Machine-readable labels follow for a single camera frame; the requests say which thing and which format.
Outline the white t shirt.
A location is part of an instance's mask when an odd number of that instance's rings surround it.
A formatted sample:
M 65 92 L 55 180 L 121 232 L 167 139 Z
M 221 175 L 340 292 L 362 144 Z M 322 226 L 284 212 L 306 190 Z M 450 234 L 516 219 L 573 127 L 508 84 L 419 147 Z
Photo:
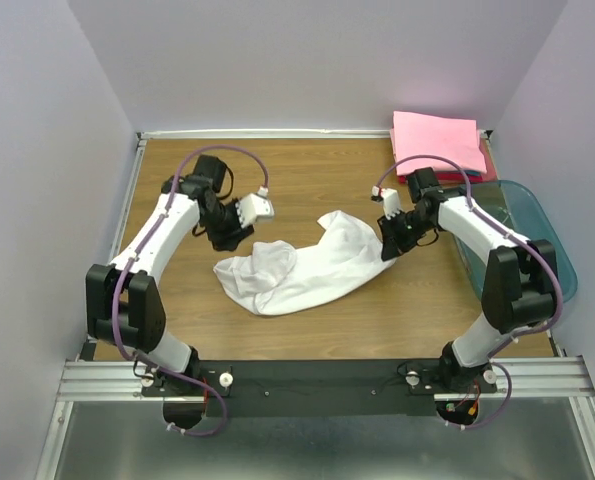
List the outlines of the white t shirt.
M 256 242 L 250 255 L 217 262 L 225 294 L 255 315 L 287 315 L 335 301 L 395 263 L 381 258 L 382 242 L 362 220 L 336 210 L 318 224 L 324 233 L 315 245 Z

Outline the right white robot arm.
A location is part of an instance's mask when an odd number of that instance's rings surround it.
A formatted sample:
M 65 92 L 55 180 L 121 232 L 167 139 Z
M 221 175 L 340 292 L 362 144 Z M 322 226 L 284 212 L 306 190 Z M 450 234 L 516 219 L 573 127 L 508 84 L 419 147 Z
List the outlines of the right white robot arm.
M 404 211 L 396 190 L 375 185 L 383 260 L 419 246 L 428 233 L 446 231 L 464 243 L 485 266 L 482 312 L 469 329 L 449 342 L 438 360 L 437 379 L 457 392 L 482 376 L 490 359 L 521 336 L 548 329 L 563 308 L 555 247 L 530 240 L 483 211 L 469 184 L 446 188 L 430 168 L 407 181 L 413 209 Z

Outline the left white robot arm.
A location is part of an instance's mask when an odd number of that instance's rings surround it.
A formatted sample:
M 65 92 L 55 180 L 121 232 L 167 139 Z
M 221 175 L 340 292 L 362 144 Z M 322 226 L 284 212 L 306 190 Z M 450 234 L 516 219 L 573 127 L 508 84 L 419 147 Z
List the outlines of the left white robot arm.
M 92 265 L 85 277 L 88 334 L 113 344 L 118 333 L 127 356 L 166 369 L 164 382 L 178 395 L 197 387 L 199 354 L 167 329 L 158 283 L 187 234 L 205 235 L 214 250 L 232 252 L 254 232 L 240 219 L 239 200 L 221 192 L 225 180 L 234 182 L 230 167 L 200 155 L 190 174 L 164 182 L 129 246 L 110 264 Z

